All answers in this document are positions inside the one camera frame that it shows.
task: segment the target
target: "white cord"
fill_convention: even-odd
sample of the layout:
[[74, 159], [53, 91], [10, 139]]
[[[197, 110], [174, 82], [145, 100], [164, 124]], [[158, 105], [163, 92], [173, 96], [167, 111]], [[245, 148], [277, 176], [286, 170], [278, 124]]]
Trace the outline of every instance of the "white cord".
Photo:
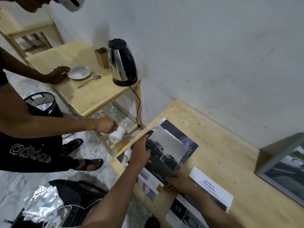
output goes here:
[[[87, 208], [89, 208], [91, 205], [93, 205], [94, 203], [96, 203], [96, 202], [98, 202], [98, 201], [100, 201], [100, 200], [101, 200], [101, 199], [98, 199], [97, 201], [91, 203], [91, 204], [90, 204], [89, 206], [87, 206], [86, 208], [83, 208], [82, 206], [79, 206], [79, 205], [66, 205], [66, 206], [62, 206], [62, 207], [56, 208], [56, 209], [54, 209], [54, 210], [58, 210], [58, 209], [61, 209], [61, 208], [64, 208], [64, 207], [68, 207], [68, 206], [71, 207], [71, 208], [72, 208], [72, 206], [77, 206], [77, 207], [80, 207], [81, 209], [87, 209]], [[57, 228], [79, 228], [79, 227], [80, 227], [80, 226], [74, 226], [74, 227], [62, 227], [62, 226], [58, 226]]]

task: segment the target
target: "kettle base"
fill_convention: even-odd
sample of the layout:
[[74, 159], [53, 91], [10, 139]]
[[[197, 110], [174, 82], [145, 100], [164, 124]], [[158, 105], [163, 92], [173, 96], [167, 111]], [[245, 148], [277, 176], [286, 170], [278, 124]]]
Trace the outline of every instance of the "kettle base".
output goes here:
[[120, 81], [120, 80], [113, 78], [114, 84], [121, 86], [121, 87], [127, 87], [127, 86], [134, 85], [137, 82], [137, 80], [138, 80], [138, 77], [136, 77], [132, 81], [131, 80]]

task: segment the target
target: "wooden chair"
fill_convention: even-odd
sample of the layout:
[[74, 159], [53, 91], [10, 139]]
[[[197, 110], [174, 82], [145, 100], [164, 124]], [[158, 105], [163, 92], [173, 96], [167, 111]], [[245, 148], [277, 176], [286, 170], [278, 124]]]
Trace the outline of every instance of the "wooden chair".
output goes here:
[[[53, 29], [59, 39], [61, 44], [64, 44], [63, 39], [52, 20], [44, 21], [41, 23], [29, 25], [26, 27], [21, 27], [19, 24], [5, 11], [0, 9], [0, 34], [5, 38], [5, 40], [10, 44], [10, 46], [17, 52], [17, 54], [23, 59], [23, 61], [29, 65], [27, 61], [27, 52], [32, 52], [36, 49], [52, 48], [50, 42], [44, 34], [44, 30]], [[39, 45], [36, 45], [29, 36], [33, 36]], [[17, 39], [22, 38], [30, 47], [27, 49], [22, 49], [21, 46], [17, 43]]]

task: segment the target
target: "framed car photo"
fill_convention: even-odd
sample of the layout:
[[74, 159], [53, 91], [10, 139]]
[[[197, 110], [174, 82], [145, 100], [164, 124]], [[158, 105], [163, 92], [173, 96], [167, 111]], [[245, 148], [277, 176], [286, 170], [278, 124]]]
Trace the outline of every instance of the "framed car photo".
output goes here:
[[261, 149], [270, 155], [255, 174], [304, 207], [304, 133]]

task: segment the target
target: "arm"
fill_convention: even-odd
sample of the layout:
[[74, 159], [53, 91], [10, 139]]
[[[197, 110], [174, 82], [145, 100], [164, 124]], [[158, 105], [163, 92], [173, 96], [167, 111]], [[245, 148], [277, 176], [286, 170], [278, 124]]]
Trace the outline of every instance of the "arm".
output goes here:
[[97, 130], [111, 133], [117, 129], [113, 119], [71, 119], [33, 116], [25, 101], [9, 84], [0, 86], [0, 131], [15, 138], [37, 138]]
[[148, 135], [140, 138], [131, 153], [130, 164], [82, 224], [82, 228], [119, 228], [122, 226], [134, 185], [142, 168], [150, 158], [146, 151]]
[[1, 57], [3, 59], [3, 68], [15, 74], [28, 77], [44, 83], [57, 84], [67, 77], [70, 70], [69, 67], [57, 67], [51, 73], [44, 75], [37, 70], [25, 65], [13, 55], [8, 53], [5, 49], [1, 48]]
[[164, 189], [189, 195], [199, 206], [200, 212], [210, 228], [244, 228], [219, 208], [207, 193], [198, 188], [182, 172], [174, 172], [172, 177], [167, 178], [167, 181], [168, 184], [164, 186]]

